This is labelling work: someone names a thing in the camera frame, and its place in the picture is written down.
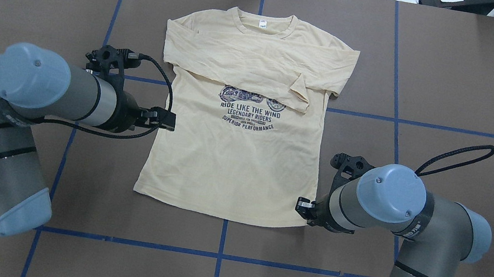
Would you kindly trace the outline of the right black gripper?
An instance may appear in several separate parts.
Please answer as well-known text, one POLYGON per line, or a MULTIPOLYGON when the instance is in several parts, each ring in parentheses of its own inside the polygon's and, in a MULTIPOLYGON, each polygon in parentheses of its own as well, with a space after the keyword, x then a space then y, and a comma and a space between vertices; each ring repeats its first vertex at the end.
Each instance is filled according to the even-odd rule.
POLYGON ((353 234, 355 225, 349 223, 340 205, 339 196, 335 191, 320 200, 311 201, 299 197, 295 211, 307 220, 309 226, 323 227, 331 232, 353 234))

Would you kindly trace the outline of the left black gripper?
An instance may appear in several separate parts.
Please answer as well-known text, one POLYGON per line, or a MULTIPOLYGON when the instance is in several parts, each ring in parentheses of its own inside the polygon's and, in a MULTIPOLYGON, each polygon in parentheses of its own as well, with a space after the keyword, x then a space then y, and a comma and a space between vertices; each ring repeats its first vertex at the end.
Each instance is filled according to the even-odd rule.
POLYGON ((133 131, 135 127, 159 128, 175 131, 176 114, 161 107, 139 107, 136 99, 124 90, 116 90, 117 103, 115 112, 108 121, 107 131, 121 133, 126 130, 133 131))

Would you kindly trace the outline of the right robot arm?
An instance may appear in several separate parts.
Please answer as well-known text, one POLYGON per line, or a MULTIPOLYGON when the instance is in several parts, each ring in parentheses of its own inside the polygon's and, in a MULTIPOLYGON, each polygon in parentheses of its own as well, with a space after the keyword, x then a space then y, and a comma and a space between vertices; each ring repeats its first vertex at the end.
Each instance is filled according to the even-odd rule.
POLYGON ((389 277, 455 277, 459 263, 489 251, 489 223, 460 203, 426 190, 412 169, 369 165, 337 154, 331 190, 317 200, 299 197, 296 211, 310 226, 352 234, 383 227, 403 238, 389 277))

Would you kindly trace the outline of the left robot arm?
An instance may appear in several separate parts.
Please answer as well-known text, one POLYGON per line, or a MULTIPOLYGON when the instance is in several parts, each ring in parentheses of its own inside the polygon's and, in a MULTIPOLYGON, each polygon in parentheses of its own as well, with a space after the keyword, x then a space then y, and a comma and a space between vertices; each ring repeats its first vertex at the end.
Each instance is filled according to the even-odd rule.
POLYGON ((124 70, 151 56, 105 46, 87 54, 85 69, 58 53, 16 43, 0 54, 0 237, 23 234, 51 219, 32 132, 59 124, 108 139, 135 139, 173 131, 171 106, 142 108, 124 90, 124 70))

